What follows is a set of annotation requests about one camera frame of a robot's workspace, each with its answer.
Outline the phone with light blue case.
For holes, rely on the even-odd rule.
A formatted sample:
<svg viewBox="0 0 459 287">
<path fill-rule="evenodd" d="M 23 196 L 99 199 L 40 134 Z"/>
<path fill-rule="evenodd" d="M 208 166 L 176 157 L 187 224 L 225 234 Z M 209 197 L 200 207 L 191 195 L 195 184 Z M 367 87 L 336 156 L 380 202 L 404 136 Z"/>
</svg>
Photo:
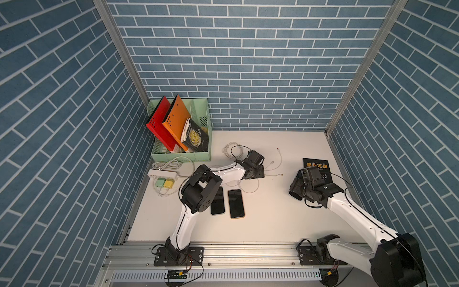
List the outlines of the phone with light blue case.
<svg viewBox="0 0 459 287">
<path fill-rule="evenodd" d="M 216 196 L 210 206 L 210 213 L 212 215 L 221 215 L 225 213 L 224 191 L 219 187 Z"/>
</svg>

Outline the mint green perforated basket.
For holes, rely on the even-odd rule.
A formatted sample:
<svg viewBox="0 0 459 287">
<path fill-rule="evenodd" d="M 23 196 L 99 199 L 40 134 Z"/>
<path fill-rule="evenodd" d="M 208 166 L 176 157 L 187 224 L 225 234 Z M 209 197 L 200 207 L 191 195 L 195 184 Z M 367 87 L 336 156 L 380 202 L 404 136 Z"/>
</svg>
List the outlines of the mint green perforated basket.
<svg viewBox="0 0 459 287">
<path fill-rule="evenodd" d="M 154 161 L 169 161 L 176 157 L 186 157 L 192 161 L 210 161 L 211 159 L 211 149 L 212 149 L 212 123 L 209 113 L 209 104 L 206 98 L 185 98 L 183 99 L 184 105 L 191 114 L 191 118 L 201 127 L 207 129 L 209 135 L 209 148 L 207 152 L 196 153 L 190 152 L 186 153 L 184 150 L 181 150 L 180 153 L 171 153 L 161 142 L 160 140 L 154 140 L 153 149 L 151 151 L 151 158 Z"/>
</svg>

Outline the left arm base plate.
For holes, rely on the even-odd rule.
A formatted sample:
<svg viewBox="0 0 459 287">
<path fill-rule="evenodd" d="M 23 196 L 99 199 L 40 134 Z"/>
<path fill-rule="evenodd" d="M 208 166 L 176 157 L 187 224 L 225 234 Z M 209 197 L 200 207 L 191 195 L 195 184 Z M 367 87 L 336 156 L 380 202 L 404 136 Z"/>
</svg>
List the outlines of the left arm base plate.
<svg viewBox="0 0 459 287">
<path fill-rule="evenodd" d="M 155 267 L 192 266 L 203 263 L 204 247 L 188 247 L 182 251 L 171 247 L 160 246 L 154 252 Z"/>
</svg>

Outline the small black controller board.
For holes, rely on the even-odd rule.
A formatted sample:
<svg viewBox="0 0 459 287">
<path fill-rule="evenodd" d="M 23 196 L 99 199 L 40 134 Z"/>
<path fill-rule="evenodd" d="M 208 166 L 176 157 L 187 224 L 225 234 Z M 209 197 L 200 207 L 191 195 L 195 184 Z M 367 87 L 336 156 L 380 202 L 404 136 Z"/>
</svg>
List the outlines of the small black controller board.
<svg viewBox="0 0 459 287">
<path fill-rule="evenodd" d="M 186 270 L 168 270 L 165 276 L 166 281 L 176 280 L 176 281 L 186 281 L 188 277 L 188 272 Z"/>
</svg>

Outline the yellow charger plug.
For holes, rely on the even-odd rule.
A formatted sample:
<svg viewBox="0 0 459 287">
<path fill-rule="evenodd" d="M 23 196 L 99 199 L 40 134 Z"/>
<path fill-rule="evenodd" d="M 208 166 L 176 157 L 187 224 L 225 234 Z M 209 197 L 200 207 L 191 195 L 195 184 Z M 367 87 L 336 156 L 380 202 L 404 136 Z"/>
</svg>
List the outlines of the yellow charger plug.
<svg viewBox="0 0 459 287">
<path fill-rule="evenodd" d="M 174 179 L 166 179 L 165 182 L 164 182 L 163 187 L 167 188 L 167 189 L 171 189 L 171 188 L 173 188 L 174 184 L 175 184 Z"/>
</svg>

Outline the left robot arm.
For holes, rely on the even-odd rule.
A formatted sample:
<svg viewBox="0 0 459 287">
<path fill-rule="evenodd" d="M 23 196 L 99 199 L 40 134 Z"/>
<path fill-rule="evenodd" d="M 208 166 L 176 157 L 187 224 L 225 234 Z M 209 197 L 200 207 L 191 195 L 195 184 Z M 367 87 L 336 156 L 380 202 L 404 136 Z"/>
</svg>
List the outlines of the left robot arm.
<svg viewBox="0 0 459 287">
<path fill-rule="evenodd" d="M 246 158 L 237 159 L 227 166 L 200 165 L 182 183 L 179 189 L 182 210 L 174 232 L 165 243 L 167 254 L 175 263 L 180 263 L 186 257 L 197 216 L 211 206 L 221 185 L 245 179 L 264 178 L 263 163 L 264 157 L 250 149 Z"/>
</svg>

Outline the red folder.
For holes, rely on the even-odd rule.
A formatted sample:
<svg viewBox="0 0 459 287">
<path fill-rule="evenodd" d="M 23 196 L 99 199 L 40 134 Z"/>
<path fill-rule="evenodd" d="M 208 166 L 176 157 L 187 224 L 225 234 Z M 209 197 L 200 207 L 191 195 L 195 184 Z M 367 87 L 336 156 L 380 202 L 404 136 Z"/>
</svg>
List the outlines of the red folder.
<svg viewBox="0 0 459 287">
<path fill-rule="evenodd" d="M 151 114 L 146 127 L 153 132 L 155 137 L 167 148 L 171 153 L 176 153 L 179 145 L 173 138 L 170 132 L 164 127 L 163 120 L 166 117 L 166 113 L 170 108 L 170 102 L 164 96 L 161 98 L 159 103 L 155 106 L 153 113 Z"/>
</svg>

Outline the Moon and Sixpence book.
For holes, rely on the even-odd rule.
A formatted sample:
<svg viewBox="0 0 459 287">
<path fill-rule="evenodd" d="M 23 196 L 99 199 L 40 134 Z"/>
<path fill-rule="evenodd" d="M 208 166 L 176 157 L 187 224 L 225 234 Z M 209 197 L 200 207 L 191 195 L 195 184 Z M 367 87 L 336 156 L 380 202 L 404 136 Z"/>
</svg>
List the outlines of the Moon and Sixpence book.
<svg viewBox="0 0 459 287">
<path fill-rule="evenodd" d="M 191 118 L 185 122 L 180 142 L 191 152 L 205 153 L 209 150 L 208 134 Z"/>
</svg>

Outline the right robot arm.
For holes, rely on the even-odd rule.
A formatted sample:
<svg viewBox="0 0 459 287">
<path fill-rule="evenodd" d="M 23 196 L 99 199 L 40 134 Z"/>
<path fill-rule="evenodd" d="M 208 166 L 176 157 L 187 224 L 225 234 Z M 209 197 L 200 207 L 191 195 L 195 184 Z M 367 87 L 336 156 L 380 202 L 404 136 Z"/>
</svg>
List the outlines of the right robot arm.
<svg viewBox="0 0 459 287">
<path fill-rule="evenodd" d="M 318 167 L 300 169 L 290 185 L 289 194 L 304 200 L 309 208 L 333 212 L 369 246 L 364 248 L 329 234 L 317 239 L 309 250 L 320 264 L 350 264 L 371 276 L 380 287 L 414 287 L 427 282 L 417 239 L 374 218 L 357 205 L 345 189 L 326 182 Z"/>
</svg>

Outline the green charger plug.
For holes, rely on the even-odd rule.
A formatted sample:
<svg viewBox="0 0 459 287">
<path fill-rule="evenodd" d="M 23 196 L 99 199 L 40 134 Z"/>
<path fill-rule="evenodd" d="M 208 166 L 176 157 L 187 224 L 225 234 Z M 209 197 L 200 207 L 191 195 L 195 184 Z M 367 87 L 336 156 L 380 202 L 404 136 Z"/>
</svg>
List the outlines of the green charger plug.
<svg viewBox="0 0 459 287">
<path fill-rule="evenodd" d="M 159 178 L 159 179 L 157 179 L 157 181 L 156 181 L 156 183 L 155 183 L 155 186 L 156 186 L 157 188 L 163 188 L 165 182 L 166 182 L 166 179 L 165 179 L 165 178 Z"/>
</svg>

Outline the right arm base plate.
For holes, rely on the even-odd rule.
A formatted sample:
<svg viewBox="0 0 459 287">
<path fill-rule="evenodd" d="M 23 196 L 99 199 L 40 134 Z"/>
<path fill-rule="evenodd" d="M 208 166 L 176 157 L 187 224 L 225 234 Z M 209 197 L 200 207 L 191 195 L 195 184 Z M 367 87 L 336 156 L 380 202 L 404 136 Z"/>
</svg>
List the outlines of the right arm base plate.
<svg viewBox="0 0 459 287">
<path fill-rule="evenodd" d="M 316 247 L 301 245 L 296 248 L 301 265 L 335 265 L 336 261 L 330 258 L 320 259 Z"/>
</svg>

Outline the phone with pink case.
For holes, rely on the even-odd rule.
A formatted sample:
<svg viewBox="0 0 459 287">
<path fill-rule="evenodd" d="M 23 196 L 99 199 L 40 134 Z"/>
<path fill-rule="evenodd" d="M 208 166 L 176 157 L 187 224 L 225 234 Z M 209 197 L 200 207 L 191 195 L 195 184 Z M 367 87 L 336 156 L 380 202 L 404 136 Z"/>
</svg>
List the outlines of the phone with pink case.
<svg viewBox="0 0 459 287">
<path fill-rule="evenodd" d="M 232 219 L 243 218 L 245 209 L 241 190 L 229 190 L 228 192 L 229 211 Z"/>
</svg>

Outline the black Murphy's law book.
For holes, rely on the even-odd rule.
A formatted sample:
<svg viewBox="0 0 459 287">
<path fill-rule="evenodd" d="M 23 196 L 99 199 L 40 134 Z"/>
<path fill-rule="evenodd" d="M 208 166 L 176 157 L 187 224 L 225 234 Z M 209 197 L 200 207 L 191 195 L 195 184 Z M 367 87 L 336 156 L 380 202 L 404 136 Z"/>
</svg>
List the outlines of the black Murphy's law book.
<svg viewBox="0 0 459 287">
<path fill-rule="evenodd" d="M 302 161 L 305 168 L 317 166 L 320 171 L 320 174 L 322 175 L 323 179 L 327 184 L 333 182 L 329 161 L 309 158 L 303 158 Z"/>
</svg>

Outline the aluminium front rail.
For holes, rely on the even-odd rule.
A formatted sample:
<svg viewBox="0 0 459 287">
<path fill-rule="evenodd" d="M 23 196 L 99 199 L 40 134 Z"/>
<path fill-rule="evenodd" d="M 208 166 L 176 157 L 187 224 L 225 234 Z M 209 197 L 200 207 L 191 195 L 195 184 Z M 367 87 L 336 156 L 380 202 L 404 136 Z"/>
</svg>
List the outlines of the aluminium front rail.
<svg viewBox="0 0 459 287">
<path fill-rule="evenodd" d="M 154 268 L 156 241 L 132 241 L 113 245 L 102 265 L 106 270 L 146 270 Z M 205 269 L 297 269 L 328 268 L 333 265 L 301 265 L 296 242 L 194 242 L 190 247 L 204 247 Z"/>
</svg>

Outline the orange folder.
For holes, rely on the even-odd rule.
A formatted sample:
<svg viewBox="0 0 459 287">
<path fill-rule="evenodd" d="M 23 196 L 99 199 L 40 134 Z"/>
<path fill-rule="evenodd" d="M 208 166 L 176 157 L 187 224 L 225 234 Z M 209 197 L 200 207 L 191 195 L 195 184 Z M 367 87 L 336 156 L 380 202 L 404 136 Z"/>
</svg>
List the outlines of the orange folder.
<svg viewBox="0 0 459 287">
<path fill-rule="evenodd" d="M 174 140 L 186 153 L 189 153 L 190 150 L 184 143 L 181 142 L 181 136 L 185 123 L 189 118 L 191 118 L 191 114 L 186 108 L 183 100 L 179 95 L 177 95 L 170 104 L 170 108 L 162 122 L 166 130 L 172 135 Z"/>
</svg>

